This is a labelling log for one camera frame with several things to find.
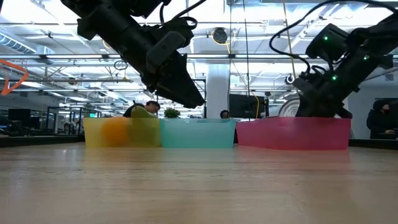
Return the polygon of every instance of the white pillar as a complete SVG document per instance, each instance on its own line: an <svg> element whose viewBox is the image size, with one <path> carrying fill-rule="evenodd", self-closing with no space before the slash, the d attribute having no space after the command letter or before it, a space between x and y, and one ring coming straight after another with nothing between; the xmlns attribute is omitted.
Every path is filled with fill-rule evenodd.
<svg viewBox="0 0 398 224"><path fill-rule="evenodd" d="M229 65L209 65L206 81L207 118L220 118L228 110Z"/></svg>

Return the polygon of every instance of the monitor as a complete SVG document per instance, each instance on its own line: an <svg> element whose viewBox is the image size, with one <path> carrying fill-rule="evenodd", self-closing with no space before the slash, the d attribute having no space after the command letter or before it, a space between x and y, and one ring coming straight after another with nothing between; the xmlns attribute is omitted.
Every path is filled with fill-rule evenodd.
<svg viewBox="0 0 398 224"><path fill-rule="evenodd" d="M265 111L265 98L257 96L259 100L260 114ZM232 118L256 118L257 114L257 100L254 96L229 94L229 116Z"/></svg>
<svg viewBox="0 0 398 224"><path fill-rule="evenodd" d="M8 120L21 121L25 127L30 127L30 109L8 109Z"/></svg>

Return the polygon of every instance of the desk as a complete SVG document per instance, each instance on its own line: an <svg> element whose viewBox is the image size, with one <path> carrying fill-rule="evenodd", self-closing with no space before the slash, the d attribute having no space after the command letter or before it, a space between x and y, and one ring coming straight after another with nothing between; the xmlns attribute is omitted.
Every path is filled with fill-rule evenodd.
<svg viewBox="0 0 398 224"><path fill-rule="evenodd" d="M0 149L0 223L398 223L398 152Z"/></svg>

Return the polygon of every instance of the fan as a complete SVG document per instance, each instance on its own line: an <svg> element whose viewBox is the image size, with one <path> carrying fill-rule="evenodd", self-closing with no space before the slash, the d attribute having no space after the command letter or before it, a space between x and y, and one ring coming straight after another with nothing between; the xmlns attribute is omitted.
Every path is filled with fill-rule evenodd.
<svg viewBox="0 0 398 224"><path fill-rule="evenodd" d="M300 98L294 98L287 101L279 110L279 116L292 117L296 116L297 110L299 110Z"/></svg>

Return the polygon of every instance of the orange basketball hoop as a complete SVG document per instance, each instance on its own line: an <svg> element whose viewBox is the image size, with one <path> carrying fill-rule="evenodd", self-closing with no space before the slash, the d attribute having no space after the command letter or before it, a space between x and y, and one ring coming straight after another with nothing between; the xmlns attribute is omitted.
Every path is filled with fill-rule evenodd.
<svg viewBox="0 0 398 224"><path fill-rule="evenodd" d="M21 66L14 65L14 64L11 63L11 62L7 62L7 61L5 61L5 60L0 60L0 63L3 64L3 65L7 65L8 67L11 68L11 70L12 70L12 69L16 69L16 70L19 70L19 71L24 72L24 76L23 76L15 85L13 85L11 88L9 87L8 75L6 75L6 82L5 82L5 84L4 84L4 88L3 88L2 92L1 92L1 94L2 94L3 96L6 96L6 95L9 94L10 92L12 92L12 91L15 90L16 88L18 88L18 87L22 84L22 82L24 82L24 81L27 79L28 73L27 73L27 70L26 70L26 69L22 68Z"/></svg>

